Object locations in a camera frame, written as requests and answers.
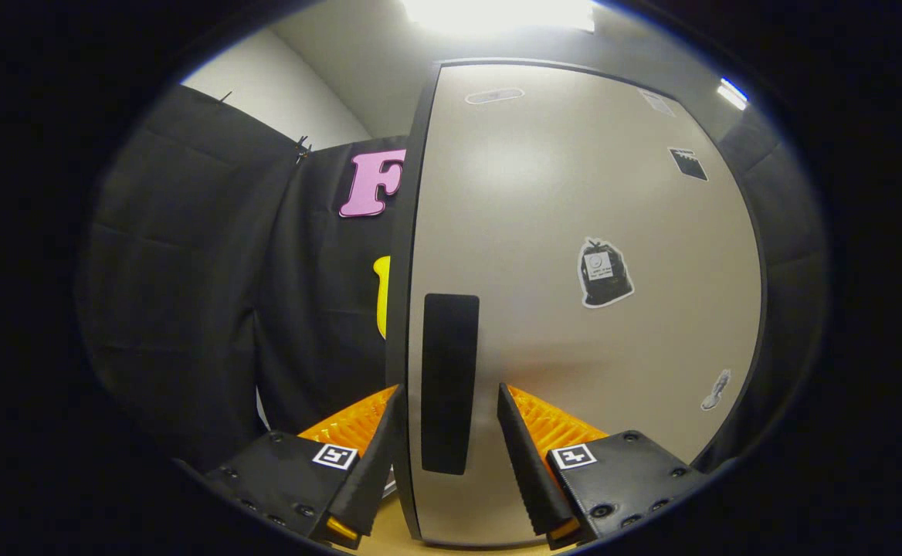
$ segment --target light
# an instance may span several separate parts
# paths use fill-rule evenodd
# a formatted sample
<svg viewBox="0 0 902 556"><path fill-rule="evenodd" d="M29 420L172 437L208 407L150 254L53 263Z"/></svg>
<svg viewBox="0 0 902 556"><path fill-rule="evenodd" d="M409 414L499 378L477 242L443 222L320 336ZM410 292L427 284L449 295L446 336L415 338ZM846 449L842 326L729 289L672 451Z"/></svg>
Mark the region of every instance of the light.
<svg viewBox="0 0 902 556"><path fill-rule="evenodd" d="M719 88L716 89L716 92L719 93L722 98L726 99L730 103L733 104L736 108L740 110L747 109L747 95L744 95L740 90L736 88L736 85L733 85L729 81L726 81L726 78L723 77L719 79L719 82L722 84L719 85Z"/></svg>
<svg viewBox="0 0 902 556"><path fill-rule="evenodd" d="M455 34L487 34L519 27L595 31L588 0L402 0L409 21Z"/></svg>
<svg viewBox="0 0 902 556"><path fill-rule="evenodd" d="M729 89L730 91L732 91L732 92L734 93L734 95L736 95L736 96L740 97L741 99L743 99L743 102L748 102L748 101L750 101L750 99L747 98L747 95L744 95L740 90L738 90L738 89L736 88L736 85L730 83L729 80L727 80L725 77L723 77L722 79L719 79L719 82L722 83L722 85L723 85L724 87L726 87L727 89Z"/></svg>

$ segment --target orange gripper pad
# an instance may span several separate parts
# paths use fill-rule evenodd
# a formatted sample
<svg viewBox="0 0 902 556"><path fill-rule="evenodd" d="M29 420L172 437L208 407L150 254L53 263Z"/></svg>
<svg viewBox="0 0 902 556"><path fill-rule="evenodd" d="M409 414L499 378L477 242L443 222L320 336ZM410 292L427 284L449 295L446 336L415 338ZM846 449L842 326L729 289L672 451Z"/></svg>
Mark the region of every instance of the orange gripper pad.
<svg viewBox="0 0 902 556"><path fill-rule="evenodd" d="M533 439L540 459L544 462L548 472L551 470L551 467L547 465L547 452L550 450L605 439L606 436L609 436L584 420L565 414L560 409L537 398L536 395L529 395L520 388L514 388L509 384L507 384L507 388L514 397L516 409L519 409L519 414L530 433L530 439Z"/></svg>
<svg viewBox="0 0 902 556"><path fill-rule="evenodd" d="M355 402L342 409L330 418L301 432L301 439L314 440L325 444L337 444L358 450L360 457L365 455L372 436L376 433L376 427L383 419L386 411L386 402L395 391L395 386L379 391L364 400Z"/></svg>

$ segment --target black fabric backdrop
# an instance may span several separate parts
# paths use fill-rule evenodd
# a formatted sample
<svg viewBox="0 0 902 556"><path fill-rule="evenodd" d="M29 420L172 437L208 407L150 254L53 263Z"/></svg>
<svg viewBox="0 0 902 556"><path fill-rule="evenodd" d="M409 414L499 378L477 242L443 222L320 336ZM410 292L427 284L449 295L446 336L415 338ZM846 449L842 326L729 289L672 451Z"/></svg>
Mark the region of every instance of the black fabric backdrop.
<svg viewBox="0 0 902 556"><path fill-rule="evenodd" d="M405 144L391 137L314 151L283 197L256 307L258 387L274 429L300 432L385 386L372 264L390 254L395 211L341 218L338 210L353 156ZM380 188L378 198L394 207L399 192Z"/></svg>
<svg viewBox="0 0 902 556"><path fill-rule="evenodd" d="M253 305L295 144L176 87L103 180L77 303L93 368L166 452L210 469L263 431Z"/></svg>
<svg viewBox="0 0 902 556"><path fill-rule="evenodd" d="M137 126L99 185L76 299L98 378L166 453L207 471L247 446L256 385L293 433L383 388L372 263L391 212L338 209L352 156L404 145L298 165L288 137L184 86Z"/></svg>

